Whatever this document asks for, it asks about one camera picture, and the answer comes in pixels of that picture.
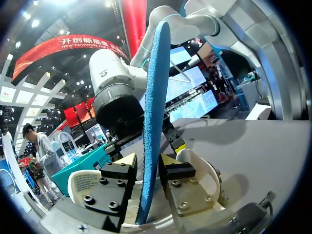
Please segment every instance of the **display screen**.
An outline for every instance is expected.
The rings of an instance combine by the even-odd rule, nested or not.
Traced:
[[[76,105],[75,108],[76,108],[77,115],[78,115],[81,123],[91,119],[89,112],[87,110],[86,104],[84,102]]]
[[[217,105],[214,94],[209,90],[170,112],[170,122],[179,118],[201,118]]]
[[[166,96],[166,103],[172,99],[186,93],[200,84],[206,82],[206,79],[198,67],[194,67],[184,72],[191,81],[188,81],[183,74],[178,74],[170,77],[168,80],[168,89]],[[139,101],[143,110],[145,110],[145,95]]]
[[[70,128],[75,127],[76,125],[79,124],[78,117],[73,107],[64,110],[64,114]]]
[[[88,108],[90,110],[91,116],[95,117],[96,115],[95,115],[94,109],[93,109],[93,100],[94,100],[94,97],[89,99],[89,100],[87,100],[87,106],[88,106]]]
[[[184,49],[183,46],[170,50],[170,60],[175,65],[183,63],[185,61],[191,60],[192,57],[190,54]]]

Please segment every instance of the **white plastic part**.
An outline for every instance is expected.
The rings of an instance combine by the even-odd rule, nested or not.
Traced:
[[[84,207],[83,198],[99,184],[100,177],[101,172],[95,170],[81,170],[71,173],[68,178],[67,190],[73,203]]]
[[[93,90],[96,95],[104,87],[115,83],[127,84],[134,89],[128,69],[113,51],[108,49],[97,50],[91,55],[89,66]]]
[[[203,189],[213,197],[214,210],[223,210],[218,203],[221,185],[219,177],[213,166],[203,160],[195,151],[184,149],[179,151],[176,159],[180,162],[189,162],[196,169],[196,178]]]

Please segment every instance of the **red display screen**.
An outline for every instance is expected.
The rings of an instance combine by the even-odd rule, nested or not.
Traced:
[[[75,108],[76,108],[77,115],[78,115],[81,123],[91,119],[89,112],[87,110],[86,104],[84,102],[76,105]]]
[[[93,109],[93,100],[94,100],[94,97],[89,99],[89,100],[87,100],[87,106],[88,106],[88,108],[90,110],[91,116],[95,117],[96,115],[95,115],[94,109]]]
[[[70,128],[75,127],[79,124],[78,117],[73,107],[64,110],[64,114]]]

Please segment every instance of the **monitor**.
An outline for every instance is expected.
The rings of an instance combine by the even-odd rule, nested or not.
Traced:
[[[191,60],[192,57],[190,54],[184,49],[183,46],[180,46],[178,48],[170,50],[170,60],[173,62],[175,65],[178,65],[180,63],[183,63],[185,61]]]
[[[170,122],[172,123],[179,118],[201,118],[217,105],[214,94],[209,90],[170,112]]]
[[[185,71],[184,73],[191,79],[191,81],[188,81],[183,74],[178,74],[174,77],[169,78],[166,103],[186,93],[190,89],[193,89],[200,84],[206,82],[206,79],[200,71],[199,67],[193,67]],[[145,95],[143,95],[142,99],[139,102],[143,110],[145,110]]]

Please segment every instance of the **red banner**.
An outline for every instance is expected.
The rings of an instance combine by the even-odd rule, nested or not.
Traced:
[[[146,0],[121,0],[121,10],[133,58],[141,45],[146,30]]]
[[[82,48],[109,49],[116,54],[128,59],[118,46],[102,38],[97,38],[90,35],[67,35],[57,37],[44,41],[43,43],[35,46],[31,50],[27,51],[22,57],[20,57],[19,60],[17,60],[14,68],[12,83],[16,84],[16,82],[13,81],[33,62],[60,51]]]

